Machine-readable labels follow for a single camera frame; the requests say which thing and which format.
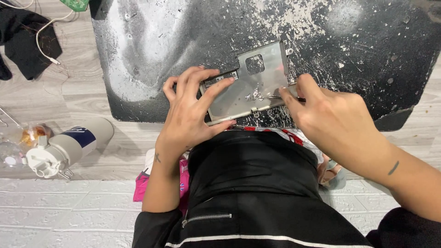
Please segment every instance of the tattoo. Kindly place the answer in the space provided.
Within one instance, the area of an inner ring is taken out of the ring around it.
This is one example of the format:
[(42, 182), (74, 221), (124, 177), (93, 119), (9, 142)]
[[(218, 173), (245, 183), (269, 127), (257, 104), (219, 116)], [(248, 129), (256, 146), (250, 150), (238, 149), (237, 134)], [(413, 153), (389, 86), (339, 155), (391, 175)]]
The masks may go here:
[(161, 163), (161, 160), (159, 160), (159, 153), (155, 153), (155, 161)]
[(400, 161), (397, 161), (396, 164), (394, 165), (394, 167), (392, 168), (392, 170), (389, 171), (388, 176), (392, 175), (392, 173), (395, 171), (395, 169), (398, 167), (399, 164), (400, 164)]

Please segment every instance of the forearm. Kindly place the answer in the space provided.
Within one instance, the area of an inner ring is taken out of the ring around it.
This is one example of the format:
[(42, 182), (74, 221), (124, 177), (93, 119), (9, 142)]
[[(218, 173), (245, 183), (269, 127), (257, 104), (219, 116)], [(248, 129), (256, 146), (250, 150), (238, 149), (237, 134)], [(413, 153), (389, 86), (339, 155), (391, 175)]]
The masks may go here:
[(142, 211), (168, 212), (179, 205), (180, 154), (170, 152), (171, 149), (156, 145), (152, 172), (142, 200)]
[(364, 155), (352, 153), (342, 166), (387, 187), (407, 210), (441, 222), (441, 172), (387, 140), (377, 141)]

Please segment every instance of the wooden floor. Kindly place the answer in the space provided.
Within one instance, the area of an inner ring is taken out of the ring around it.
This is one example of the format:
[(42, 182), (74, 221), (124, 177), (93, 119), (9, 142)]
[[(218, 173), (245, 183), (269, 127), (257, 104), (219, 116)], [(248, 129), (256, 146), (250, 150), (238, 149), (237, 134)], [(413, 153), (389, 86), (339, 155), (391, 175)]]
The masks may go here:
[[(38, 0), (29, 8), (50, 19), (65, 16), (70, 9), (58, 0)], [(143, 168), (144, 154), (154, 147), (162, 124), (118, 122), (110, 114), (102, 79), (90, 12), (77, 13), (55, 23), (63, 49), (58, 59), (34, 81), (27, 81), (14, 63), (4, 56), (13, 73), (0, 81), (0, 106), (20, 123), (46, 123), (56, 133), (94, 116), (108, 119), (116, 127), (107, 147), (97, 149), (71, 167), (74, 179), (135, 179)], [(388, 139), (407, 152), (441, 168), (441, 59), (404, 127), (385, 133)], [(348, 173), (351, 179), (358, 176)], [(0, 177), (37, 178), (29, 168), (0, 171)]]

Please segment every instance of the white stripe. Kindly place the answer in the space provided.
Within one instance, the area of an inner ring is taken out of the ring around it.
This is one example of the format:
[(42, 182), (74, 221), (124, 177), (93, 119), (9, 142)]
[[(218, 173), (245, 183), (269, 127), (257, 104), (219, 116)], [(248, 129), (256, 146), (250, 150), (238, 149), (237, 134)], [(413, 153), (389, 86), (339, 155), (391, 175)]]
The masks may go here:
[(207, 236), (207, 237), (192, 237), (186, 238), (179, 244), (166, 243), (165, 246), (172, 248), (179, 248), (186, 242), (208, 241), (208, 240), (226, 240), (226, 239), (270, 239), (270, 240), (287, 240), (305, 246), (320, 247), (320, 248), (372, 248), (366, 245), (333, 245), (333, 244), (317, 244), (305, 241), (300, 241), (287, 236), (271, 236), (271, 235), (223, 235), (223, 236)]

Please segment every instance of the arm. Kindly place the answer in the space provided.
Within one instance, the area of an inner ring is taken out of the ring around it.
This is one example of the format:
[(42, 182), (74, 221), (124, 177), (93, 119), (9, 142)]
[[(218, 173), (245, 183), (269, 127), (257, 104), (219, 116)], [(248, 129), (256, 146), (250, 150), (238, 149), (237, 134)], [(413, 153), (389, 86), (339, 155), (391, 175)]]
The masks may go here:
[(170, 101), (170, 110), (156, 140), (155, 160), (142, 200), (142, 211), (163, 213), (176, 209), (179, 205), (179, 157), (236, 124), (235, 120), (228, 120), (209, 127), (204, 122), (215, 97), (234, 82), (234, 78), (223, 79), (196, 99), (200, 82), (217, 74), (219, 70), (195, 66), (165, 82), (163, 91)]
[(343, 167), (387, 187), (402, 207), (441, 222), (441, 172), (391, 144), (359, 95), (320, 88), (309, 74), (296, 87), (306, 104), (286, 88), (279, 92), (309, 140)]

